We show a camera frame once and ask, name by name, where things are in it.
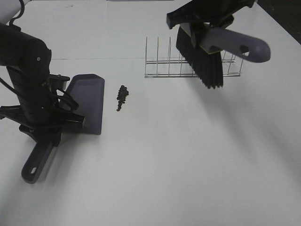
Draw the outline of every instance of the brush handle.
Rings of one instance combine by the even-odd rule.
[[[189,23],[181,24],[181,28],[191,37]],[[220,27],[208,28],[201,37],[199,46],[208,54],[224,49],[255,63],[269,61],[271,56],[270,48],[265,41]]]

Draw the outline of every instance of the hole in handle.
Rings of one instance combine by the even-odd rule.
[[[249,47],[248,47],[248,46],[245,46],[245,45],[241,45],[241,46],[239,47],[239,50],[240,50],[240,52],[241,52],[243,55],[245,55],[245,56],[248,56],[249,53],[250,53]]]
[[[34,174],[35,172],[37,171],[37,168],[36,167],[33,167],[30,174]]]

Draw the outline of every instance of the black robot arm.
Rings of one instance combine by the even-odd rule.
[[[0,82],[17,94],[20,105],[0,107],[0,119],[20,123],[20,131],[37,144],[22,169],[28,183],[38,179],[53,146],[58,146],[64,127],[82,127],[84,117],[74,114],[78,104],[70,95],[59,96],[69,77],[51,75],[51,50],[35,37],[14,26],[0,24],[0,65],[6,66],[13,87]],[[70,109],[62,109],[59,100]]]

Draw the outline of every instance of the metal wire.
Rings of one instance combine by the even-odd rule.
[[[195,78],[197,75],[195,72],[192,70],[191,73],[187,73],[183,71],[183,65],[188,64],[186,60],[183,59],[183,56],[179,53],[178,57],[171,57],[171,52],[172,52],[172,42],[171,42],[171,37],[169,37],[169,42],[168,42],[168,51],[167,51],[167,58],[166,57],[159,57],[159,37],[157,37],[157,52],[156,52],[156,58],[148,58],[148,38],[146,37],[146,43],[145,43],[145,70],[144,70],[144,75],[145,78]],[[223,73],[224,77],[239,77],[241,75],[242,71],[242,65],[243,65],[243,59],[236,59],[236,55],[230,54],[226,51],[223,53],[222,57],[222,64],[223,64],[223,70],[225,71]],[[155,72],[149,72],[148,66],[155,65]],[[162,71],[161,66],[166,65],[166,70],[165,72]],[[173,72],[171,73],[171,65],[174,65],[173,68],[175,68],[177,65],[179,65],[178,72]],[[235,65],[239,67],[239,70],[233,71],[232,66]]]

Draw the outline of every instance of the gray dustpan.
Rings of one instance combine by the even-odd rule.
[[[66,127],[64,131],[101,134],[103,119],[104,79],[96,74],[79,74],[72,78],[66,93],[79,104],[73,113],[85,117],[83,128]]]

